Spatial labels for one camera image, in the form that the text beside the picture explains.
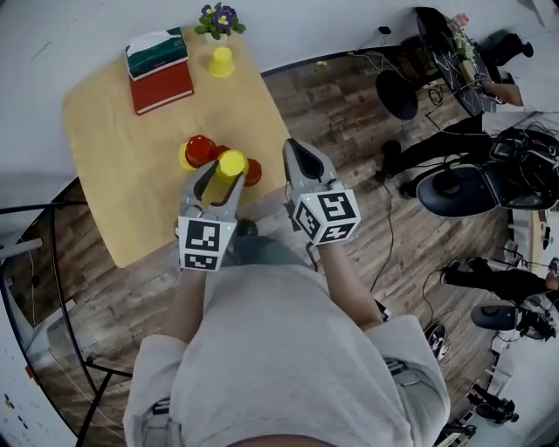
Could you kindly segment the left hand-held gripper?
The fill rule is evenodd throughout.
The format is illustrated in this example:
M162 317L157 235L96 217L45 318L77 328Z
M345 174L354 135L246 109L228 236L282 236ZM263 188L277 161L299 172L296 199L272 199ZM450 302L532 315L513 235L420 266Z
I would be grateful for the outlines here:
M182 270L216 272L237 227L238 203L245 175L238 174L224 199L204 211L203 194L217 170L208 162L192 173L182 188L182 216L178 217L179 266Z

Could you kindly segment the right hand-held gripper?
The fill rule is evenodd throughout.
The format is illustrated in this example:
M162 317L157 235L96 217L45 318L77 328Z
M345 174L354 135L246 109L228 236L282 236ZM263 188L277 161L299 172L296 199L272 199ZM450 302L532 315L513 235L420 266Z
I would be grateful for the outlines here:
M327 155L309 143L289 138L283 147L283 162L294 230L302 230L312 245L348 239L361 222L361 214L352 189L328 190L337 174Z

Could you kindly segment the yellow paper cup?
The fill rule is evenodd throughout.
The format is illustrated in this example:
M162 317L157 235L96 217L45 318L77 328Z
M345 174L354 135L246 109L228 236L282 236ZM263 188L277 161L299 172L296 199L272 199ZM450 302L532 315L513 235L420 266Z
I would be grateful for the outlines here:
M249 170L248 158L237 150L226 150L217 158L216 175L222 182L231 183L237 175L246 175Z
M186 171L196 171L197 168L192 166L189 161L188 161L188 157L187 157L187 142L183 143L180 148L179 148L179 154L178 154L178 158L179 158L179 164L181 165L181 167L186 170Z
M212 54L209 63L209 72L217 78L225 78L232 74L235 64L232 58L231 49L219 46Z

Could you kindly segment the person's right forearm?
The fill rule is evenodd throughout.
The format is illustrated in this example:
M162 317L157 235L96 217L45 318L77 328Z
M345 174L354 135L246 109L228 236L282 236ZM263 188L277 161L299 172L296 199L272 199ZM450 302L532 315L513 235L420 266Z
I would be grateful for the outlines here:
M363 331L381 325L379 307L357 275L343 244L320 245L318 252L333 302Z

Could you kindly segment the person's left forearm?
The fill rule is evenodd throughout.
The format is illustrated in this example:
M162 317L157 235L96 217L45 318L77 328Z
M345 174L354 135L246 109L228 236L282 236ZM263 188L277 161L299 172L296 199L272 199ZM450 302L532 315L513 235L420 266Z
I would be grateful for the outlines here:
M162 334L189 344L196 335L204 314L206 273L182 272Z

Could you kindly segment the person's blue jeans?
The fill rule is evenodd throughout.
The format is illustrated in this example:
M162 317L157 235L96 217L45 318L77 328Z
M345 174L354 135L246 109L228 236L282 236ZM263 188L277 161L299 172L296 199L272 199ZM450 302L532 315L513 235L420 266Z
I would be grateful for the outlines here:
M241 265L299 265L309 267L279 240L264 236L237 237L224 254L222 267Z

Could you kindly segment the black round stool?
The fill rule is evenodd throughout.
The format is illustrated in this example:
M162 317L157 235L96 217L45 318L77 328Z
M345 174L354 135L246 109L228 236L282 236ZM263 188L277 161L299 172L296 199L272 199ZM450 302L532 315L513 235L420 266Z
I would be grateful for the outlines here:
M418 112L418 97L413 85L395 71L376 77L376 91L386 109L399 120L412 120Z

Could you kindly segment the red hardcover book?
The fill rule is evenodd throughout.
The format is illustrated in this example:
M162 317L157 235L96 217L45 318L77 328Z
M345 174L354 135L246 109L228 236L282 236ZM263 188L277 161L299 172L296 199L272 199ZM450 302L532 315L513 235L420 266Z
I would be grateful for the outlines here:
M185 62L133 80L129 79L133 107L137 115L194 94L190 71Z

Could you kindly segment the black office chair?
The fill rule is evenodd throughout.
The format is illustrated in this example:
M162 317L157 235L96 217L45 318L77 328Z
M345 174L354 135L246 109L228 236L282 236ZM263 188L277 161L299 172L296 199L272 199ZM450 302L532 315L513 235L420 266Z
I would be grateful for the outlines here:
M497 200L484 175L474 166L445 168L424 178L417 186L417 199L439 217L470 217L497 207Z
M511 331L517 325L518 308L510 303L480 305L472 309L471 319L475 326L483 329Z

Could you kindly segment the green tissue box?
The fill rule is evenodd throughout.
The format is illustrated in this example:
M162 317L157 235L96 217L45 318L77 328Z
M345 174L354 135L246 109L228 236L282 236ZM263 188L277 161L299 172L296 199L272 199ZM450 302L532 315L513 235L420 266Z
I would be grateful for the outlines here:
M131 80L143 79L189 59L180 27L133 38L125 55Z

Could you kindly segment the person's grey shirt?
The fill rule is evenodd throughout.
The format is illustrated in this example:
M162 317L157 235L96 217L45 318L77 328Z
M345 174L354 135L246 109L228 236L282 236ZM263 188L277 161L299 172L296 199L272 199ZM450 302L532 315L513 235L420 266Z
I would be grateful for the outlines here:
M191 339L146 337L123 417L128 447L231 447L300 437L433 447L451 410L412 315L359 327L301 265L207 277Z

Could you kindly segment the potted purple flower plant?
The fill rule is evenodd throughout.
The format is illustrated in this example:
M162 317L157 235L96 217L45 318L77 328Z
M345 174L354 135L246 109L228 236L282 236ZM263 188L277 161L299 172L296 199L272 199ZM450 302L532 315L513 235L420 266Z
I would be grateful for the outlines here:
M224 45L232 33L243 34L245 25L231 6L222 2L206 4L201 9L201 16L194 32L205 36L211 43Z

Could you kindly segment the black marble round table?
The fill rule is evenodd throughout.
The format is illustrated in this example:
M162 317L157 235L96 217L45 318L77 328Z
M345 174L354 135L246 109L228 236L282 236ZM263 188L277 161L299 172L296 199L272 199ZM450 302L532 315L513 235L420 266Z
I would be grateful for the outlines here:
M494 112L496 102L481 92L479 82L489 80L489 71L475 43L449 19L431 7L415 9L418 31L439 77L452 97L471 115Z

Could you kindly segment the black and white sneakers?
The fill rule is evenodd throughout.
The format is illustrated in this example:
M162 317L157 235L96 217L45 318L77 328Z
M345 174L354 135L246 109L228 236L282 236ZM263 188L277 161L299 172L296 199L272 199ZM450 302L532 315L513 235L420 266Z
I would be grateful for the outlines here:
M424 332L430 349L438 362L441 362L448 353L448 337L444 324L433 323Z

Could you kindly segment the black swivel chair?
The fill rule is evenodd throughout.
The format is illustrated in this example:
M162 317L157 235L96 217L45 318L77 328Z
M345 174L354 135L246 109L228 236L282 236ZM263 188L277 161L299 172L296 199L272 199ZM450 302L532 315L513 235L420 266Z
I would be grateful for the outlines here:
M534 48L529 42L524 43L515 33L508 33L493 48L493 58L496 66L504 66L519 55L532 58Z

